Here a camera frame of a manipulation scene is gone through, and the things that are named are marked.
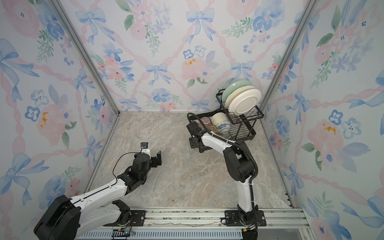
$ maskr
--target bowl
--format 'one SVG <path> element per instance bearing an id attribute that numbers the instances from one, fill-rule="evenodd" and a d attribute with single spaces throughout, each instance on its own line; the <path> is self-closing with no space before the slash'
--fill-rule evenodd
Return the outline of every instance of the bowl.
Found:
<path id="1" fill-rule="evenodd" d="M 219 117 L 216 117 L 215 119 L 213 119 L 212 124 L 217 126 L 219 123 L 225 122 L 225 121 L 228 121 L 228 118 L 226 115 L 219 116 Z"/>
<path id="2" fill-rule="evenodd" d="M 216 120 L 216 118 L 218 118 L 218 117 L 223 117 L 223 116 L 226 116 L 225 115 L 225 113 L 216 113 L 215 115 L 213 115 L 212 117 L 211 117 L 211 122 L 212 122 L 212 124 L 213 124 L 213 122 Z"/>
<path id="3" fill-rule="evenodd" d="M 219 134 L 226 134 L 229 132 L 229 129 L 231 128 L 231 122 L 230 121 L 223 121 L 216 125 L 217 132 Z"/>

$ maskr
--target mounting plate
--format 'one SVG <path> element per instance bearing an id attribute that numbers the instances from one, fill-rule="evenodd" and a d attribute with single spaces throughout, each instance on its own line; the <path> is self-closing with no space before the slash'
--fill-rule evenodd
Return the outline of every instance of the mounting plate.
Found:
<path id="1" fill-rule="evenodd" d="M 134 227 L 142 227 L 144 226 L 144 220 L 145 220 L 145 210 L 131 210 L 131 214 L 133 216 L 132 220 L 132 226 Z M 116 227 L 119 226 L 117 223 L 109 223 L 104 225 L 105 227 Z"/>
<path id="2" fill-rule="evenodd" d="M 227 210 L 224 211 L 225 214 L 225 221 L 226 222 L 232 222 L 236 219 L 239 219 L 239 211 L 238 210 Z M 257 220 L 257 226 L 258 227 L 265 227 L 266 226 L 266 221 L 265 221 L 265 216 L 264 212 L 261 210 L 256 211 L 256 220 Z M 227 227 L 242 227 L 244 226 L 240 220 L 234 222 L 234 223 L 229 223 L 226 225 Z"/>

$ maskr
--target green plate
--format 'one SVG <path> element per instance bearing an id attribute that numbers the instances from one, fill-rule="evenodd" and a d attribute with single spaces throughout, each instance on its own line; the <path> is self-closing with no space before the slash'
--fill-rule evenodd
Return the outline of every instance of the green plate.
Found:
<path id="1" fill-rule="evenodd" d="M 249 85 L 251 85 L 251 83 L 245 79 L 232 83 L 224 90 L 223 94 L 221 95 L 221 102 L 225 102 L 229 95 L 236 89 Z"/>

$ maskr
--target glass cup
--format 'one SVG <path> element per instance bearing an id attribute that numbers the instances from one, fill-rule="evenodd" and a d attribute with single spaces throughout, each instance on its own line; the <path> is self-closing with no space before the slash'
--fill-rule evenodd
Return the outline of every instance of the glass cup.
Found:
<path id="1" fill-rule="evenodd" d="M 209 117 L 202 117 L 201 121 L 204 123 L 204 125 L 206 127 L 212 126 L 212 123 L 211 123 L 211 120 L 209 119 Z"/>
<path id="2" fill-rule="evenodd" d="M 216 126 L 211 125 L 208 128 L 209 128 L 209 130 L 211 130 L 212 132 L 217 134 L 217 127 Z"/>

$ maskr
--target white bowl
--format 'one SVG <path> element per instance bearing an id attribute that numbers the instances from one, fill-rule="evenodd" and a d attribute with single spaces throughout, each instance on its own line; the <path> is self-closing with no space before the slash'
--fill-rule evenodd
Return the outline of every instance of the white bowl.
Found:
<path id="1" fill-rule="evenodd" d="M 228 121 L 228 118 L 227 118 L 227 116 L 224 115 L 224 116 L 219 116 L 219 117 L 215 118 L 211 122 L 212 122 L 213 125 L 216 126 L 217 124 L 219 124 L 221 122 L 225 122 L 225 121 Z"/>
<path id="2" fill-rule="evenodd" d="M 229 105 L 228 111 L 241 115 L 251 110 L 261 99 L 262 93 L 258 89 L 250 89 L 240 93 Z"/>
<path id="3" fill-rule="evenodd" d="M 230 121 L 223 121 L 216 125 L 217 132 L 220 134 L 226 134 L 231 129 L 231 122 Z"/>
<path id="4" fill-rule="evenodd" d="M 213 115 L 211 117 L 211 122 L 215 121 L 215 119 L 220 117 L 220 116 L 225 116 L 225 113 L 216 113 L 215 115 Z"/>

